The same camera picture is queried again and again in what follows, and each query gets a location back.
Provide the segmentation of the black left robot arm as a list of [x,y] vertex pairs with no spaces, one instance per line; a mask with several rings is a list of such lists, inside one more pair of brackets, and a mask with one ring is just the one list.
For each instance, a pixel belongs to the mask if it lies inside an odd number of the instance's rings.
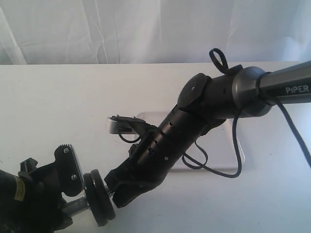
[[37,167],[30,158],[18,175],[0,172],[0,231],[53,233],[73,224],[63,212],[63,199],[53,163]]

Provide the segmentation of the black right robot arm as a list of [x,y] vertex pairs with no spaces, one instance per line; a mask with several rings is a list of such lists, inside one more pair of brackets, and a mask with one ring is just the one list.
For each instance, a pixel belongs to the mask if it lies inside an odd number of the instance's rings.
[[111,116],[109,132],[123,137],[135,133],[129,157],[105,177],[114,204],[122,208],[139,195],[158,187],[178,160],[192,169],[206,169],[187,155],[199,137],[227,119],[261,117],[272,106],[311,100],[311,64],[301,63],[274,72],[259,67],[228,68],[222,75],[203,73],[183,87],[176,106],[158,126],[135,117]]

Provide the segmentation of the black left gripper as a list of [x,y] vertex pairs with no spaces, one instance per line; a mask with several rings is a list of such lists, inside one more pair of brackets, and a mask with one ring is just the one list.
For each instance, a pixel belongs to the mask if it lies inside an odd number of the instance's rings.
[[67,228],[72,218],[62,211],[62,198],[55,164],[37,167],[37,160],[20,163],[18,176],[26,185],[21,224],[24,228]]

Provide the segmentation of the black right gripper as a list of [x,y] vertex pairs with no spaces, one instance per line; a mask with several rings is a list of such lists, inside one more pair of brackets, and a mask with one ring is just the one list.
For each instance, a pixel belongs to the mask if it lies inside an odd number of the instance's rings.
[[194,121],[163,121],[158,127],[134,125],[141,141],[131,150],[128,167],[110,170],[104,181],[114,190],[114,204],[125,207],[157,188],[179,158],[194,143]]

